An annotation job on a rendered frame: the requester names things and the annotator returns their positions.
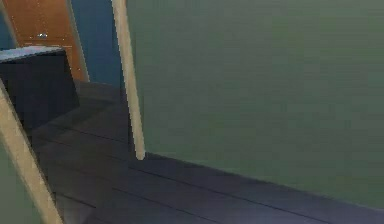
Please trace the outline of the black cabinet with pale top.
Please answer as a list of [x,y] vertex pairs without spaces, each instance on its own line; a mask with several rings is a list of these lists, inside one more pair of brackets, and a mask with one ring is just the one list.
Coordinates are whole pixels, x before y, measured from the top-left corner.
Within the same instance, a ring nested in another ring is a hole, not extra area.
[[0,80],[26,132],[79,106],[67,55],[60,47],[0,51]]

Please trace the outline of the brown wooden room door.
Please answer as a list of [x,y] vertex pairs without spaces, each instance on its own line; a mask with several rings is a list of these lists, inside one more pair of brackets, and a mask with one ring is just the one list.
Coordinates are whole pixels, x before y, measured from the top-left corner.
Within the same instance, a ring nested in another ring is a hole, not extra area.
[[[0,14],[17,47],[61,47],[66,51],[72,77],[89,82],[70,0],[0,0]],[[48,37],[37,38],[40,33]]]

